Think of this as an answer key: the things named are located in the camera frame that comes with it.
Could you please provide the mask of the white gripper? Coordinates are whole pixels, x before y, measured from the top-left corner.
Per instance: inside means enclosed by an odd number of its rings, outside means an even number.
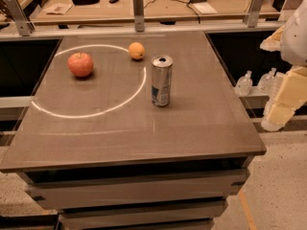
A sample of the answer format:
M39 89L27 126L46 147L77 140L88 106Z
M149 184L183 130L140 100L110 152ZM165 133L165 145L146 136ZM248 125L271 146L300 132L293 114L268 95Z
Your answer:
M286 74L277 72L272 83L261 127L278 131L307 102L307 0L303 0L284 26L264 39L260 48L275 52L293 66Z

